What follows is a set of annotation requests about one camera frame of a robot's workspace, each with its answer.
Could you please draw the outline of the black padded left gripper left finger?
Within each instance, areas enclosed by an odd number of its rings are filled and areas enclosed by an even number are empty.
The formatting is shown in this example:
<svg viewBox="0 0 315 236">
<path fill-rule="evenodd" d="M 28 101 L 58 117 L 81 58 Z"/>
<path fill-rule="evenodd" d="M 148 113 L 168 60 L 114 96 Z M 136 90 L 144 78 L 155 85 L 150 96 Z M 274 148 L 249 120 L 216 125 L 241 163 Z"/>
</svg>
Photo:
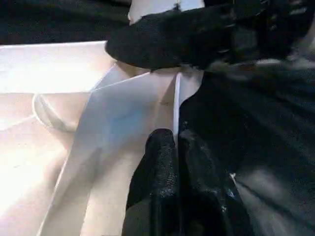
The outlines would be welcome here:
<svg viewBox="0 0 315 236">
<path fill-rule="evenodd" d="M 178 236 L 181 232 L 179 171 L 173 133 L 156 129 L 131 178 L 124 236 Z"/>
</svg>

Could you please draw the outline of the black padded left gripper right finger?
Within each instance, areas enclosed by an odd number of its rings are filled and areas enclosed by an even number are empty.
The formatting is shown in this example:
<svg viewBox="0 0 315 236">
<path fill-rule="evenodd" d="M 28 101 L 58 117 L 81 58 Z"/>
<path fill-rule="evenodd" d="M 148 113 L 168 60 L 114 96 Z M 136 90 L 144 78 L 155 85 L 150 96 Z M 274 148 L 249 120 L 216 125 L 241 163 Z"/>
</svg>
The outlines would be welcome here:
<svg viewBox="0 0 315 236">
<path fill-rule="evenodd" d="M 249 214 L 234 181 L 206 142 L 179 135 L 184 229 L 188 236 L 252 236 Z"/>
</svg>

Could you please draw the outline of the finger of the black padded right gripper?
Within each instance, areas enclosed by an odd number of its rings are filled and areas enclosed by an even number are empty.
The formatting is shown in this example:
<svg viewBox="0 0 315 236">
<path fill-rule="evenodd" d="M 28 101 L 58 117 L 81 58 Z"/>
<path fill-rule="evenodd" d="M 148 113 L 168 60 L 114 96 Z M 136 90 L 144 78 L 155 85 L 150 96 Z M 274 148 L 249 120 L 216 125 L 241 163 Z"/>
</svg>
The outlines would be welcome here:
<svg viewBox="0 0 315 236">
<path fill-rule="evenodd" d="M 230 11 L 229 4 L 186 11 L 175 4 L 170 10 L 142 16 L 113 32 L 105 50 L 120 62 L 150 70 L 181 65 L 206 69 L 230 57 Z"/>
</svg>

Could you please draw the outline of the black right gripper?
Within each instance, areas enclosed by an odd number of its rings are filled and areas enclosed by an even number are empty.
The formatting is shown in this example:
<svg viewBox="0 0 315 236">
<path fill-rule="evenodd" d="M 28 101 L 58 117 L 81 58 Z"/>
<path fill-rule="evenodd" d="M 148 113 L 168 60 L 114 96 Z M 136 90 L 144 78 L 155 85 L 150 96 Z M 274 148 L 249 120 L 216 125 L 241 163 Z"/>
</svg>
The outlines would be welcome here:
<svg viewBox="0 0 315 236">
<path fill-rule="evenodd" d="M 222 57 L 228 62 L 294 60 L 315 37 L 313 0 L 225 0 Z"/>
</svg>

